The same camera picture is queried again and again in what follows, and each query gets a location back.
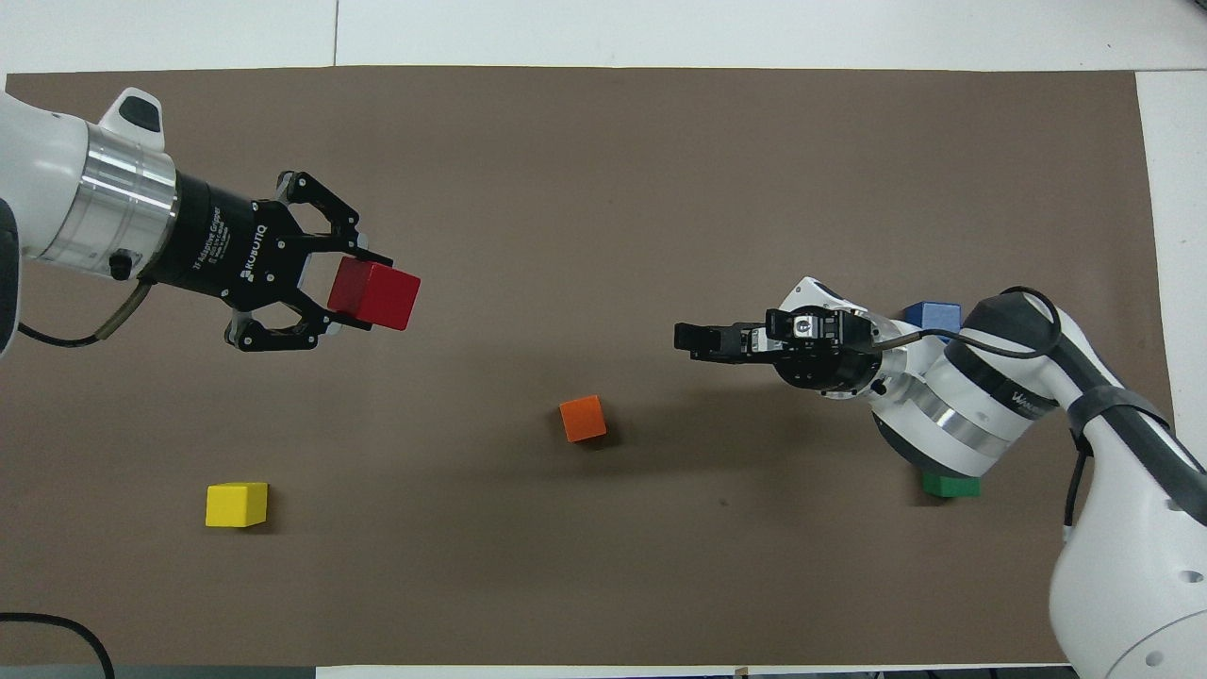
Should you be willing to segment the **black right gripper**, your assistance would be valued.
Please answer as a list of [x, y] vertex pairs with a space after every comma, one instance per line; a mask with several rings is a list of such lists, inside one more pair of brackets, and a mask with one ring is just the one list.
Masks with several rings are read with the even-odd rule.
[[754, 330], [754, 349], [769, 355], [772, 369], [798, 390], [853, 396], [871, 384], [884, 365], [871, 349], [877, 330], [871, 321], [849, 310], [798, 306], [766, 310], [762, 324], [676, 323], [675, 349], [690, 349], [690, 359], [711, 364], [760, 364], [760, 355], [745, 349]]

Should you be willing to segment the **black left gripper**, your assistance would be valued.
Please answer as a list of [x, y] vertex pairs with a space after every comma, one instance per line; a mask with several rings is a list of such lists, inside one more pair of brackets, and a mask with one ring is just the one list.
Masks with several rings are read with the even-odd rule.
[[[237, 309], [225, 343], [245, 353], [313, 351], [336, 324], [371, 330], [373, 324], [332, 312], [299, 288], [310, 254], [395, 263], [367, 248], [358, 212], [310, 172], [280, 172], [274, 199], [237, 197], [185, 172], [177, 172], [176, 191], [177, 212], [148, 263], [148, 279]], [[316, 209], [327, 232], [303, 232], [288, 211], [295, 205]], [[256, 320], [255, 310], [272, 304], [293, 310], [297, 323], [270, 328]]]

